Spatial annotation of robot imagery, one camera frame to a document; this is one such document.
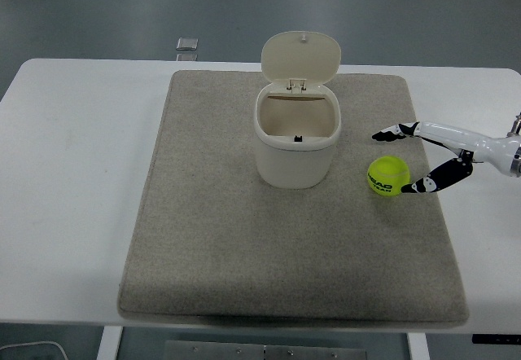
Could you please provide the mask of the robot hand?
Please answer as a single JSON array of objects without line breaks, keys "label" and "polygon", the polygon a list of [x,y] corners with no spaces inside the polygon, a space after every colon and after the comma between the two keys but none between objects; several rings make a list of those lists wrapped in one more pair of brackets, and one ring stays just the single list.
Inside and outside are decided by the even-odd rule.
[{"label": "robot hand", "polygon": [[392,125],[372,135],[379,142],[420,138],[450,150],[456,156],[418,181],[404,185],[403,193],[435,193],[469,177],[475,163],[489,163],[500,173],[520,176],[520,136],[491,138],[469,130],[430,121]]}]

